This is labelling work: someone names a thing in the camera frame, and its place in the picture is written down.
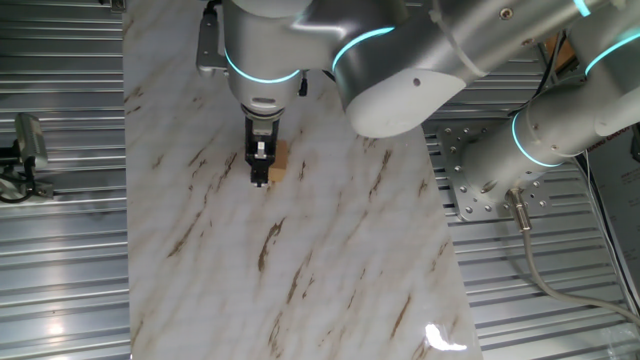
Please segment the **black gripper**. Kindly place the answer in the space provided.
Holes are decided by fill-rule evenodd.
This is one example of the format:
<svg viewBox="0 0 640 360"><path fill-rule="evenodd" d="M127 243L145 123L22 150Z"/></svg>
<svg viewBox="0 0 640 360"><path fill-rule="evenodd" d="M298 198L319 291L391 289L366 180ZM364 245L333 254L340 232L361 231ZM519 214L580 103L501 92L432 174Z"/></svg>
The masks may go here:
<svg viewBox="0 0 640 360"><path fill-rule="evenodd" d="M251 166L251 182L262 187L269 181L275 161L279 121L245 119L245 160Z"/></svg>

